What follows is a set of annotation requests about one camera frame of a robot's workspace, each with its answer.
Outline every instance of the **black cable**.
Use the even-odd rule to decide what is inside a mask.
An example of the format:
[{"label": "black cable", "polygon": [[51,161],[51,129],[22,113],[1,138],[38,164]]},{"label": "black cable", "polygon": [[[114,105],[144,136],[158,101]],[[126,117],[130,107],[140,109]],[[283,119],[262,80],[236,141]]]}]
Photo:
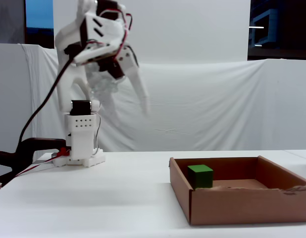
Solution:
[{"label": "black cable", "polygon": [[130,25],[129,25],[129,30],[131,30],[132,21],[133,21],[132,15],[131,15],[131,13],[127,13],[126,15],[131,17],[131,19],[130,19]]},{"label": "black cable", "polygon": [[96,113],[98,116],[99,116],[99,126],[98,126],[98,129],[97,129],[97,133],[96,133],[96,143],[97,143],[97,150],[96,152],[93,154],[97,154],[98,150],[99,150],[99,144],[98,144],[98,132],[99,132],[99,129],[100,129],[100,125],[102,123],[102,118],[100,117],[100,115],[98,113]]},{"label": "black cable", "polygon": [[62,70],[59,72],[53,86],[51,87],[48,95],[46,96],[46,98],[44,99],[44,101],[42,102],[42,104],[36,109],[36,111],[31,115],[31,117],[28,119],[28,121],[26,122],[25,126],[23,127],[22,129],[22,132],[20,134],[20,137],[19,137],[19,142],[18,142],[18,147],[20,145],[20,143],[22,142],[22,137],[24,135],[24,132],[26,130],[26,128],[28,128],[29,124],[31,123],[31,121],[33,120],[33,118],[40,112],[40,110],[45,106],[45,104],[48,102],[48,100],[50,99],[54,89],[56,88],[58,82],[60,81],[61,77],[63,76],[65,70],[68,68],[68,66],[72,63],[74,59],[73,58],[70,58],[66,64],[64,65],[64,67],[62,68]]}]

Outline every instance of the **cardboard box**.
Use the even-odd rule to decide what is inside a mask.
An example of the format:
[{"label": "cardboard box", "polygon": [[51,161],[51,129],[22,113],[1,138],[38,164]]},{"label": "cardboard box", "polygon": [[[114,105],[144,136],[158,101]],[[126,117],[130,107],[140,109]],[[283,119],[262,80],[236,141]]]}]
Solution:
[{"label": "cardboard box", "polygon": [[[188,165],[213,169],[213,188],[193,190]],[[306,222],[306,179],[255,158],[170,159],[170,180],[191,225]]]}]

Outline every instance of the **white backdrop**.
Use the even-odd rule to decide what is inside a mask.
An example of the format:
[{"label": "white backdrop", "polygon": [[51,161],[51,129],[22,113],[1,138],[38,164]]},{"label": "white backdrop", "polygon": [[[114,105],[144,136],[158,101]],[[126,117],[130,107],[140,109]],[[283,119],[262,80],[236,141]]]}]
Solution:
[{"label": "white backdrop", "polygon": [[[0,44],[0,150],[15,152],[31,115],[29,68],[21,45]],[[25,137],[31,135],[27,130]]]},{"label": "white backdrop", "polygon": [[[78,0],[53,0],[54,33]],[[133,15],[130,42],[144,63],[246,61],[250,0],[119,0]]]},{"label": "white backdrop", "polygon": [[[40,94],[31,91],[38,103],[54,81],[56,53],[24,47],[32,54],[30,67],[37,69],[31,81]],[[113,95],[120,125],[102,112],[99,142],[106,151],[306,149],[306,61],[141,64],[141,69],[152,112],[144,117],[129,81],[120,84]],[[36,136],[64,138],[56,93],[35,120]]]}]

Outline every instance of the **table surface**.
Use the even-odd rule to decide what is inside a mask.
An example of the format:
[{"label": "table surface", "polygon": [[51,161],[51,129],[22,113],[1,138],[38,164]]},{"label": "table surface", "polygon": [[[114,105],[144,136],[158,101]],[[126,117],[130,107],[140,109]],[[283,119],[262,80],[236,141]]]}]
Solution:
[{"label": "table surface", "polygon": [[91,168],[41,165],[0,190],[0,237],[306,237],[306,223],[190,226],[169,181],[174,158],[262,155],[306,178],[306,151],[106,153]]}]

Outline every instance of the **white curtain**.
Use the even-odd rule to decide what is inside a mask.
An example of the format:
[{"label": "white curtain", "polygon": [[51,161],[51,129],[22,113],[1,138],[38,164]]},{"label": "white curtain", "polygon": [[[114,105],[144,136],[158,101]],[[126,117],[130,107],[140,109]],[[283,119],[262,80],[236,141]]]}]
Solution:
[{"label": "white curtain", "polygon": [[[34,111],[55,80],[57,57],[55,50],[23,47]],[[121,83],[113,94],[119,124],[100,111],[105,151],[306,149],[306,61],[140,67],[151,113],[142,115],[130,82]],[[32,127],[36,137],[65,137],[56,91]]]}]

